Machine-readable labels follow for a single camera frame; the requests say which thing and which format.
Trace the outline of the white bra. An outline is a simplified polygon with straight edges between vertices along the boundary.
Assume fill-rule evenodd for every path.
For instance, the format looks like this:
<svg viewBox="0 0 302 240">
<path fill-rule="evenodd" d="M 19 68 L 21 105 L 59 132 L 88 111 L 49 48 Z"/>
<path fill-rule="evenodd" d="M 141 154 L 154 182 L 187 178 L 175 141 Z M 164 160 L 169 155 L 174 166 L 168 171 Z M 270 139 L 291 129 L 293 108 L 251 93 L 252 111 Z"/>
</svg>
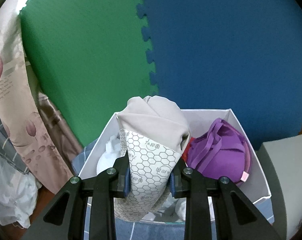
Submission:
<svg viewBox="0 0 302 240">
<path fill-rule="evenodd" d="M 127 147 L 120 138 L 120 133 L 111 136 L 108 142 L 105 144 L 105 152 L 98 160 L 96 174 L 99 175 L 106 169 L 113 167 L 115 161 L 125 155 L 126 150 Z"/>
</svg>

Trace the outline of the red underwear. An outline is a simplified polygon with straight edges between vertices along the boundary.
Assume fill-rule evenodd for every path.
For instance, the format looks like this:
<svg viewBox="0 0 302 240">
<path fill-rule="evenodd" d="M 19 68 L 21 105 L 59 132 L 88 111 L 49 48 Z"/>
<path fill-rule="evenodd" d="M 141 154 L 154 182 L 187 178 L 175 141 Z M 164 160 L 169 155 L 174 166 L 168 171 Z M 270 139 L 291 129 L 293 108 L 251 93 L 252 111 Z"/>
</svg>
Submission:
<svg viewBox="0 0 302 240">
<path fill-rule="evenodd" d="M 187 163 L 188 152 L 189 152 L 189 150 L 191 148 L 191 143 L 193 142 L 194 139 L 195 139 L 194 137 L 190 138 L 190 140 L 189 140 L 189 142 L 188 142 L 188 144 L 187 144 L 187 146 L 186 146 L 186 148 L 185 148 L 185 150 L 184 150 L 184 152 L 183 152 L 183 154 L 181 156 L 181 158 L 184 160 L 185 163 Z"/>
</svg>

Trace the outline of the beige honeycomb underwear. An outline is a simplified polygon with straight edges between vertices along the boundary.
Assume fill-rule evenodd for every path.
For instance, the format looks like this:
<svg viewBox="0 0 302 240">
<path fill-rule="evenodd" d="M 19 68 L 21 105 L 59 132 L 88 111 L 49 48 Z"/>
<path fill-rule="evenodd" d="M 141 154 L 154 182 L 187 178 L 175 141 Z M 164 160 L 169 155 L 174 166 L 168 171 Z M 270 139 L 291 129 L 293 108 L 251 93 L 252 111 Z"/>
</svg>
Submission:
<svg viewBox="0 0 302 240">
<path fill-rule="evenodd" d="M 114 213 L 126 222 L 138 222 L 168 198 L 169 176 L 191 132 L 178 105 L 160 96 L 133 97 L 116 117 L 121 155 L 129 158 L 131 186 L 127 197 L 114 200 Z"/>
</svg>

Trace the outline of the purple bra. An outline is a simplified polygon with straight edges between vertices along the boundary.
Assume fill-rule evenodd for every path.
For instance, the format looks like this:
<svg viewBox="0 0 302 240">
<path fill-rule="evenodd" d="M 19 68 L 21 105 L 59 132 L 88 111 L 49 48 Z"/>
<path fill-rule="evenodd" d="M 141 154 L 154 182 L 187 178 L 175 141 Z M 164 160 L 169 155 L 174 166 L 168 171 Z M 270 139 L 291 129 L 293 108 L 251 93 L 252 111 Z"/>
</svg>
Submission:
<svg viewBox="0 0 302 240">
<path fill-rule="evenodd" d="M 205 134 L 191 143 L 187 166 L 205 177 L 219 179 L 225 176 L 240 185 L 249 178 L 249 143 L 227 121 L 217 118 Z"/>
</svg>

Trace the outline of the brown satin curtain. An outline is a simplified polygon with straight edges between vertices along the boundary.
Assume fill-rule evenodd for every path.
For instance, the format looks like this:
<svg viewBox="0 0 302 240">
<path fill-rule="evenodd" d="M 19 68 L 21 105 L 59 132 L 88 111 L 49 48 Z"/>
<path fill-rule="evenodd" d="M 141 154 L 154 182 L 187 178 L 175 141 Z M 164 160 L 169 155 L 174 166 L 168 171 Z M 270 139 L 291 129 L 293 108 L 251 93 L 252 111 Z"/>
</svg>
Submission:
<svg viewBox="0 0 302 240">
<path fill-rule="evenodd" d="M 37 108 L 51 140 L 63 160 L 72 170 L 72 161 L 82 151 L 82 146 L 62 113 L 43 92 L 37 93 Z"/>
</svg>

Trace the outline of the blue checked cloth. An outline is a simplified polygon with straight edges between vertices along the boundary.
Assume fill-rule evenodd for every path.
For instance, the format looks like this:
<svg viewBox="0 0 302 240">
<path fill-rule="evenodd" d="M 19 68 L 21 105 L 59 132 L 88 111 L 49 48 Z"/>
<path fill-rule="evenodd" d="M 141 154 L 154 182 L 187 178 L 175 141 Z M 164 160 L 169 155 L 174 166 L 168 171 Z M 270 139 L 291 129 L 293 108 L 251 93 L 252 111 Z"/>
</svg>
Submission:
<svg viewBox="0 0 302 240">
<path fill-rule="evenodd" d="M 86 179 L 96 175 L 97 163 L 105 153 L 108 142 L 108 139 L 105 142 L 95 139 L 72 161 L 79 177 Z M 185 224 L 175 213 L 177 202 L 169 196 L 160 212 L 148 213 L 146 219 L 139 222 L 125 222 L 117 218 L 117 239 L 184 239 Z"/>
</svg>

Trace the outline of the white XINCCI shoe box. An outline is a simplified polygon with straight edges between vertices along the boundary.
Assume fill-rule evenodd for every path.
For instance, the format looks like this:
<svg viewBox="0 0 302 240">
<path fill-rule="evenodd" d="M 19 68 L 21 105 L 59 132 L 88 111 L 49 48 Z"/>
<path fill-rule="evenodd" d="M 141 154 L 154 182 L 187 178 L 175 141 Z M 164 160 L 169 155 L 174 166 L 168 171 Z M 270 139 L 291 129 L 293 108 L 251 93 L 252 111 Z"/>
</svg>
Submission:
<svg viewBox="0 0 302 240">
<path fill-rule="evenodd" d="M 274 222 L 271 191 L 251 143 L 231 109 L 186 109 L 191 128 L 184 161 L 208 178 L 225 176 L 232 180 L 265 216 Z M 164 190 L 178 154 L 150 138 L 121 130 L 113 115 L 95 143 L 87 146 L 82 179 L 92 178 L 128 155 L 131 164 L 131 193 L 127 201 L 136 208 L 153 204 Z"/>
</svg>

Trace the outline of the white patterned sheet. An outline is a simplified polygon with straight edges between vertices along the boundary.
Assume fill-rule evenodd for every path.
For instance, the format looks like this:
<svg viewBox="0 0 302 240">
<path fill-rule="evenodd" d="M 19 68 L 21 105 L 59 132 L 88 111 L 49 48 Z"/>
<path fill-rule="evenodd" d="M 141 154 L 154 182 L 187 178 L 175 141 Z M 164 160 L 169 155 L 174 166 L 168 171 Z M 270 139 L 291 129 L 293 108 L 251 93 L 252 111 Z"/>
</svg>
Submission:
<svg viewBox="0 0 302 240">
<path fill-rule="evenodd" d="M 18 223 L 27 229 L 41 186 L 32 173 L 20 173 L 0 156 L 0 225 Z"/>
</svg>

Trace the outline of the grey white box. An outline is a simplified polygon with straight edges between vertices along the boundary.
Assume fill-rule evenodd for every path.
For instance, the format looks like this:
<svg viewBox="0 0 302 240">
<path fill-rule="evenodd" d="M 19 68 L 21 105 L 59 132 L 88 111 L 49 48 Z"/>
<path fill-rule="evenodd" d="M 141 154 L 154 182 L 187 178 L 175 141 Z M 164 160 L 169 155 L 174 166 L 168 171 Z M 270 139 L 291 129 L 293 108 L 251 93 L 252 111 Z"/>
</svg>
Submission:
<svg viewBox="0 0 302 240">
<path fill-rule="evenodd" d="M 257 155 L 272 194 L 273 226 L 291 239 L 302 224 L 302 134 L 264 142 Z"/>
</svg>

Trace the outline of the beige floral curtain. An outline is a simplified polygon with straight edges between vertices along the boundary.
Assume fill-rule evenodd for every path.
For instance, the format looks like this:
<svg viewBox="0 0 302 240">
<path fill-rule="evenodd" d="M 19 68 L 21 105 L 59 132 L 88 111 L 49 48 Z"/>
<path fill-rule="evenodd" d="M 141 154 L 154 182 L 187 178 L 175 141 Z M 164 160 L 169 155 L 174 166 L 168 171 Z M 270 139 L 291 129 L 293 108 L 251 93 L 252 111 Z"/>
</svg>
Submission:
<svg viewBox="0 0 302 240">
<path fill-rule="evenodd" d="M 26 0 L 0 7 L 0 119 L 22 162 L 56 194 L 72 177 L 33 98 L 27 77 L 19 12 Z"/>
</svg>

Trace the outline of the grey plaid bedding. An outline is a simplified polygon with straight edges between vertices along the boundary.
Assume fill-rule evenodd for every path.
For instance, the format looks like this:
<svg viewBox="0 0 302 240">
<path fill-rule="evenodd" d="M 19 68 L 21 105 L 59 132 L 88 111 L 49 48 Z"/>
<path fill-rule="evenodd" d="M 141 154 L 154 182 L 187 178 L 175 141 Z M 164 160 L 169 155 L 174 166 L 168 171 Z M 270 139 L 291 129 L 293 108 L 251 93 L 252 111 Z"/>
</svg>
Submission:
<svg viewBox="0 0 302 240">
<path fill-rule="evenodd" d="M 15 150 L 12 142 L 10 141 L 6 130 L 0 119 L 0 156 L 4 158 L 8 164 L 13 166 L 17 171 L 22 174 L 28 174 L 29 169 L 22 161 L 22 158 Z"/>
</svg>

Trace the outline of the green foam mat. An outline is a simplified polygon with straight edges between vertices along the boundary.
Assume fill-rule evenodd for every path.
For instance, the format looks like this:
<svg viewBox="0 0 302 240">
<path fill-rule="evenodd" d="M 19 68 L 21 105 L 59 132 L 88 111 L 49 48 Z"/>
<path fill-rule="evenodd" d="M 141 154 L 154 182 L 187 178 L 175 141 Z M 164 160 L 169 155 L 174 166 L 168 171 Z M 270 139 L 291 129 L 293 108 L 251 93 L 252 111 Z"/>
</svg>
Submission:
<svg viewBox="0 0 302 240">
<path fill-rule="evenodd" d="M 155 95 L 142 0 L 28 0 L 23 46 L 39 84 L 82 145 L 97 139 L 129 98 Z"/>
</svg>

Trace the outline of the blue foam mat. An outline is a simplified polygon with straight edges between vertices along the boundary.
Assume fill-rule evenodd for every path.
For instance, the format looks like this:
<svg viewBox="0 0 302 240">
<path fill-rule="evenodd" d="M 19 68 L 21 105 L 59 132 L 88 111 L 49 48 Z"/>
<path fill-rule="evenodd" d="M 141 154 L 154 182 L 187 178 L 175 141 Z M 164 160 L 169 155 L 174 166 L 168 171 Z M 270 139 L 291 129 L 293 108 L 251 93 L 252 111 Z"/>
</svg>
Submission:
<svg viewBox="0 0 302 240">
<path fill-rule="evenodd" d="M 302 10 L 295 0 L 143 0 L 150 81 L 181 108 L 232 109 L 251 144 L 302 128 Z"/>
</svg>

